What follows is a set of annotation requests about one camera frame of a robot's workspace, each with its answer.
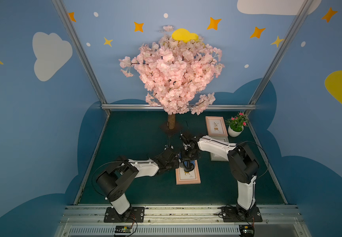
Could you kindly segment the white pot with flowers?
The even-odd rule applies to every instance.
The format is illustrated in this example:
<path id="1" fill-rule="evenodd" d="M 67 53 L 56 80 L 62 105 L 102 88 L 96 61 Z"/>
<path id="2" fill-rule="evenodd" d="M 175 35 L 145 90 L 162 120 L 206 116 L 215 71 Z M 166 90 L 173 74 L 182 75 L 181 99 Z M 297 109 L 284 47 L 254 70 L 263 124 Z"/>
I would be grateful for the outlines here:
<path id="1" fill-rule="evenodd" d="M 228 134 L 231 137 L 237 137 L 248 126 L 249 119 L 244 112 L 239 112 L 235 117 L 227 119 L 225 123 L 228 125 Z"/>

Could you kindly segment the aluminium front rail assembly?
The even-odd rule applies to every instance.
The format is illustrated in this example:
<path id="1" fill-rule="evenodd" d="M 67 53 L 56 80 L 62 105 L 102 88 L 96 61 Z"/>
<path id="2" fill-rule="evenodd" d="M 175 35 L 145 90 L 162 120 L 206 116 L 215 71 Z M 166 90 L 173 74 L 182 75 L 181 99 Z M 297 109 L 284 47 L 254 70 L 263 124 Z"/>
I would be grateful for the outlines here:
<path id="1" fill-rule="evenodd" d="M 259 205 L 263 222 L 224 222 L 223 204 L 135 205 L 145 207 L 143 223 L 104 223 L 109 205 L 71 205 L 65 208 L 56 237 L 239 237 L 239 226 L 252 225 L 255 237 L 309 237 L 296 205 Z M 114 235 L 117 225 L 132 234 Z"/>

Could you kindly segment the right controller board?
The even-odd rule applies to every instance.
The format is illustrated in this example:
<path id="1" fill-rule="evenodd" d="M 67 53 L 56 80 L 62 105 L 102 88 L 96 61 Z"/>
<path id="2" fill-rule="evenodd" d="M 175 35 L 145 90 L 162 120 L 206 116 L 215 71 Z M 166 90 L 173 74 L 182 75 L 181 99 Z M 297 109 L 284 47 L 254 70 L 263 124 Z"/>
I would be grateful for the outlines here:
<path id="1" fill-rule="evenodd" d="M 241 225 L 239 226 L 240 237 L 254 237 L 255 229 L 252 225 Z"/>

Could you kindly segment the left controller board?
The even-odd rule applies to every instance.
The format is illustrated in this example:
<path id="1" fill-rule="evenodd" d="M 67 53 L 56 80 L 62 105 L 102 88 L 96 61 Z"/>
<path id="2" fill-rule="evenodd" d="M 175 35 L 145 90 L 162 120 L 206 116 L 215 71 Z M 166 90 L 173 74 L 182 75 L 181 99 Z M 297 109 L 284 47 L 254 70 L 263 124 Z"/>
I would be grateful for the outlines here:
<path id="1" fill-rule="evenodd" d="M 114 228 L 114 235 L 130 235 L 132 234 L 131 226 L 117 225 Z"/>

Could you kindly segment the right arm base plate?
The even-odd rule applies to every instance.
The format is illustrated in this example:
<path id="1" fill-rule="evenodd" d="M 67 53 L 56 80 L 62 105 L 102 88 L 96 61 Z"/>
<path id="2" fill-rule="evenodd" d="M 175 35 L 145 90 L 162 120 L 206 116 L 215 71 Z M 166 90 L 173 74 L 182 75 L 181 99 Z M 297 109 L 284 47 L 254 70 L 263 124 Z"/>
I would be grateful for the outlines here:
<path id="1" fill-rule="evenodd" d="M 256 205 L 249 210 L 231 205 L 222 206 L 220 209 L 219 216 L 224 222 L 263 222 L 260 210 Z"/>

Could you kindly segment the blue and grey cloth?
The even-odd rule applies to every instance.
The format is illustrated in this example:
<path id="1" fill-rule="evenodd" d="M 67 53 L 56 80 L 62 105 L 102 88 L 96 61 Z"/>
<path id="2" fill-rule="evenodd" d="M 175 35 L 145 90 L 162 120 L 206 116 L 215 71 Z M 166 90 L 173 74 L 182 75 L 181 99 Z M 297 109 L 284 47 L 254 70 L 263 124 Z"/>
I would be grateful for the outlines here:
<path id="1" fill-rule="evenodd" d="M 186 173 L 192 172 L 195 169 L 194 161 L 184 161 L 181 162 L 179 166 L 183 168 Z"/>

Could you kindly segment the pink picture frame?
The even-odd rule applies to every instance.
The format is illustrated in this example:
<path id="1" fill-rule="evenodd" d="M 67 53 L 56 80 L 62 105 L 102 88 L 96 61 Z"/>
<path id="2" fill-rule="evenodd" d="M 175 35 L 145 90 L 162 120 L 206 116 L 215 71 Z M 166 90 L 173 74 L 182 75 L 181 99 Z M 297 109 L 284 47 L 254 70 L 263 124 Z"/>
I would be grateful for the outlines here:
<path id="1" fill-rule="evenodd" d="M 195 166 L 190 172 L 186 172 L 182 167 L 176 169 L 176 184 L 177 185 L 188 185 L 188 184 L 200 184 L 201 178 L 199 173 L 199 167 L 197 161 L 193 161 L 192 164 Z"/>
<path id="2" fill-rule="evenodd" d="M 227 137 L 227 128 L 223 117 L 206 116 L 206 127 L 209 136 Z"/>

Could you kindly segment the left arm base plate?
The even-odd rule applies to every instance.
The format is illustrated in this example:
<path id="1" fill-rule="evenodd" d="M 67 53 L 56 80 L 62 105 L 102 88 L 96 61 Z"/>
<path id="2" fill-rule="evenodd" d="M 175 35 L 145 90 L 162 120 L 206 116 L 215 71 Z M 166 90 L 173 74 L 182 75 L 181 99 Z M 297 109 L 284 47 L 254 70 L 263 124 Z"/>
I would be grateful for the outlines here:
<path id="1" fill-rule="evenodd" d="M 118 214 L 113 207 L 106 209 L 104 223 L 129 223 L 135 220 L 137 223 L 143 223 L 145 207 L 134 206 L 130 207 L 123 214 Z"/>

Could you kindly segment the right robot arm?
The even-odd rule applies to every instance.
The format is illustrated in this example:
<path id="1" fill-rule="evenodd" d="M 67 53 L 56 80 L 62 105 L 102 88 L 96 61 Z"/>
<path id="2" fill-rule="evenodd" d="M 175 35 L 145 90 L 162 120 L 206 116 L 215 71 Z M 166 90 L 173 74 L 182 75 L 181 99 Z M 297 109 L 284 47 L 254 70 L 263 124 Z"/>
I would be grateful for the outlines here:
<path id="1" fill-rule="evenodd" d="M 225 158 L 238 182 L 237 210 L 242 213 L 253 211 L 256 207 L 255 184 L 259 163 L 248 145 L 227 143 L 207 135 L 196 137 L 188 132 L 182 133 L 180 140 L 184 149 L 180 152 L 179 164 L 186 172 L 194 170 L 192 161 L 200 158 L 200 151 Z"/>

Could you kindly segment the green picture frame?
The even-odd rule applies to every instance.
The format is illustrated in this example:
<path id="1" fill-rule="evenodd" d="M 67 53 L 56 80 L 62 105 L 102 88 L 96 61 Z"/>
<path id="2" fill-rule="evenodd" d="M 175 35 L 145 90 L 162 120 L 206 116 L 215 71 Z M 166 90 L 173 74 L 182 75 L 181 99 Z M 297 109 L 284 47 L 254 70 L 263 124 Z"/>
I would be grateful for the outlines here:
<path id="1" fill-rule="evenodd" d="M 217 140 L 221 143 L 229 143 L 228 137 L 211 137 L 213 140 Z M 211 155 L 212 161 L 221 161 L 221 162 L 228 162 L 227 153 L 224 153 L 226 150 L 222 148 L 222 145 L 210 147 L 209 150 Z"/>

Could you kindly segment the pink blossom artificial tree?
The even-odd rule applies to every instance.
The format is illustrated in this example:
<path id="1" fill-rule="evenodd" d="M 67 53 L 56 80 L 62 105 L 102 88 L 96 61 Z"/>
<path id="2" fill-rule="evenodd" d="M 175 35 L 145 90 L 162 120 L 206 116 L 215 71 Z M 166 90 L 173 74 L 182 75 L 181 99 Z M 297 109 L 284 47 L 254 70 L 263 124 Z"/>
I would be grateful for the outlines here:
<path id="1" fill-rule="evenodd" d="M 199 115 L 213 104 L 214 93 L 200 95 L 193 106 L 190 102 L 220 76 L 224 65 L 222 50 L 205 44 L 201 36 L 172 25 L 164 26 L 162 34 L 159 42 L 142 45 L 137 56 L 121 59 L 120 67 L 126 77 L 133 77 L 132 69 L 139 74 L 148 91 L 145 101 L 162 106 L 168 114 L 165 131 L 175 134 L 180 130 L 177 114 Z"/>

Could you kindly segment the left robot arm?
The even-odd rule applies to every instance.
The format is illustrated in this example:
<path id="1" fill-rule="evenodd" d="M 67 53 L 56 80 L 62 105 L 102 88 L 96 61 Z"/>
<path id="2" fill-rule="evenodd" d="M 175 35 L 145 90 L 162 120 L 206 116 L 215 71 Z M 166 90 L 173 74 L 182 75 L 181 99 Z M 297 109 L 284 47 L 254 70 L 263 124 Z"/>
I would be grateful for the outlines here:
<path id="1" fill-rule="evenodd" d="M 119 156 L 97 176 L 96 184 L 116 213 L 122 216 L 131 208 L 125 192 L 134 179 L 153 177 L 175 170 L 179 168 L 179 162 L 180 155 L 173 148 L 166 148 L 160 155 L 141 161 Z"/>

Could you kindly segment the controller board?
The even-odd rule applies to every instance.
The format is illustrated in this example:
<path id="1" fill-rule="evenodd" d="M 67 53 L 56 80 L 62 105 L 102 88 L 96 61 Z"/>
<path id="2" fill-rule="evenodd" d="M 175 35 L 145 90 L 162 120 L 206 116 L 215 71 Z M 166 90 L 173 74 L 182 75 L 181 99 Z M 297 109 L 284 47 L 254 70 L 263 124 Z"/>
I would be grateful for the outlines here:
<path id="1" fill-rule="evenodd" d="M 254 237 L 255 229 L 252 225 L 241 225 L 239 226 L 240 237 Z"/>
<path id="2" fill-rule="evenodd" d="M 114 235 L 130 235 L 132 234 L 131 226 L 117 225 L 114 228 Z"/>

